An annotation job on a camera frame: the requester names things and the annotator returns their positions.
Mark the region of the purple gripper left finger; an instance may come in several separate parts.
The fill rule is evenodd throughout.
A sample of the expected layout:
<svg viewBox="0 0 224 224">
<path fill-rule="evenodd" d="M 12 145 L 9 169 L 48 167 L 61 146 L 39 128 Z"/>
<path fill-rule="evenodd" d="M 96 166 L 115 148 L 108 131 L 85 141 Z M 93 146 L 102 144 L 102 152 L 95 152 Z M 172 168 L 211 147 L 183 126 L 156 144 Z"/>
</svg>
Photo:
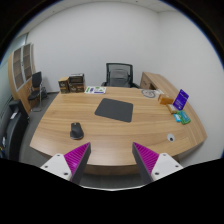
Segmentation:
<svg viewBox="0 0 224 224">
<path fill-rule="evenodd" d="M 88 142 L 65 155 L 55 154 L 41 169 L 79 185 L 90 154 L 91 143 Z"/>
</svg>

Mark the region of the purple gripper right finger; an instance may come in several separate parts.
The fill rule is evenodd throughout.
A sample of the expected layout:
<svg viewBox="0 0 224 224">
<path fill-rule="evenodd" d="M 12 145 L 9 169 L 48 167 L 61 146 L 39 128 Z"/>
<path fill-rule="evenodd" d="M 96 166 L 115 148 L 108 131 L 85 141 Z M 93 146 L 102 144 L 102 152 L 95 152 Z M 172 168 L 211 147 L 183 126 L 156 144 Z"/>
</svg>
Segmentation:
<svg viewBox="0 0 224 224">
<path fill-rule="evenodd" d="M 159 180 L 182 169 L 182 166 L 169 154 L 158 154 L 136 142 L 132 144 L 132 153 L 145 184 Z"/>
</svg>

